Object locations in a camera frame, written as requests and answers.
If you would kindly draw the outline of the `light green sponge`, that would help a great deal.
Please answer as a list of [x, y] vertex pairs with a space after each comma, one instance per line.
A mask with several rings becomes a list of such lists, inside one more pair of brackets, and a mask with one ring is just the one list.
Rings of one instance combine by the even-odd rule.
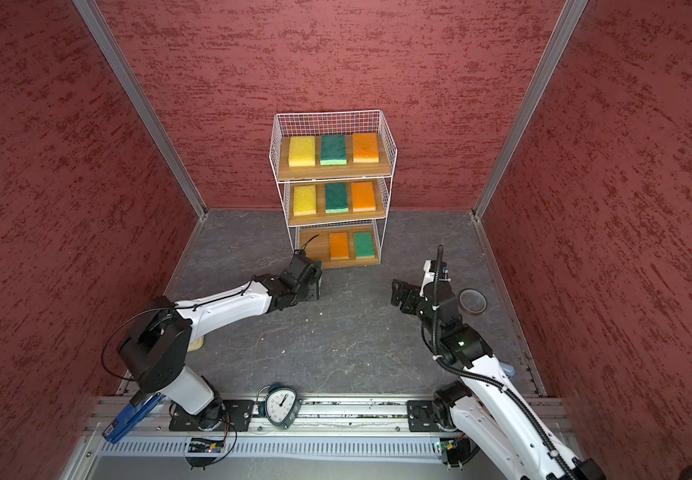
[[368, 231], [355, 232], [353, 234], [355, 255], [357, 259], [375, 258], [375, 246], [373, 234]]

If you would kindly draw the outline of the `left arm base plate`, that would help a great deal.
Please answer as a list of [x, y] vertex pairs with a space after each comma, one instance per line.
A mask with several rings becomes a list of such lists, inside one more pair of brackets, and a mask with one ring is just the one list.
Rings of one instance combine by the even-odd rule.
[[253, 417], [252, 400], [212, 400], [198, 414], [188, 413], [172, 402], [169, 430], [174, 432], [228, 432], [231, 428], [246, 432]]

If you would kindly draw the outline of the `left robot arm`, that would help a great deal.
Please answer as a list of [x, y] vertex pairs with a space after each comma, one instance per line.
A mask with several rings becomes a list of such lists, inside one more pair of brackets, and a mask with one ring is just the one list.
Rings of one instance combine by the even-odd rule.
[[118, 354], [144, 394], [162, 394], [201, 423], [217, 426], [223, 401], [217, 390], [186, 365], [188, 348], [206, 335], [240, 320], [315, 301], [323, 264], [299, 249], [280, 274], [254, 275], [228, 291], [195, 300], [166, 297], [137, 315]]

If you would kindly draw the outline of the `yellow sponge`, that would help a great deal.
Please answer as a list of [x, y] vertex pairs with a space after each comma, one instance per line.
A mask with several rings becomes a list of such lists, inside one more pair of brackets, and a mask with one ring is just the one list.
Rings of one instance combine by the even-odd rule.
[[289, 141], [288, 164], [291, 168], [314, 167], [316, 165], [316, 137], [291, 137]]
[[304, 217], [317, 214], [317, 187], [299, 185], [293, 189], [293, 216]]

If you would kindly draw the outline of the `orange sponge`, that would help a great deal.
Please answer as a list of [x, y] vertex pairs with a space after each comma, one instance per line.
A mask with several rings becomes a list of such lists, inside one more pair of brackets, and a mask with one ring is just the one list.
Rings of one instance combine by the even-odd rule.
[[329, 252], [331, 261], [350, 259], [349, 235], [347, 232], [329, 234]]
[[353, 161], [355, 164], [372, 164], [380, 162], [378, 135], [355, 133], [352, 135]]
[[377, 201], [372, 181], [353, 182], [352, 191], [352, 210], [358, 212], [374, 212], [377, 210]]

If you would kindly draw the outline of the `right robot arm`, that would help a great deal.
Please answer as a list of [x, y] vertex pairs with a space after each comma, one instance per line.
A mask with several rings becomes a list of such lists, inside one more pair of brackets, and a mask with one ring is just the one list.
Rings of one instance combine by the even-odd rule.
[[391, 304], [420, 320], [432, 359], [459, 379], [434, 394], [437, 423], [469, 437], [508, 479], [604, 479], [534, 412], [490, 345], [463, 321], [446, 273], [420, 286], [392, 281]]

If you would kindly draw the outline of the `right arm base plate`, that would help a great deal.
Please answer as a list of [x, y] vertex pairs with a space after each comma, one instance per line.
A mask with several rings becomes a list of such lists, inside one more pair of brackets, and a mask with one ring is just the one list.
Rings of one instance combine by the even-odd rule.
[[441, 400], [411, 400], [406, 406], [411, 432], [458, 432], [450, 407]]

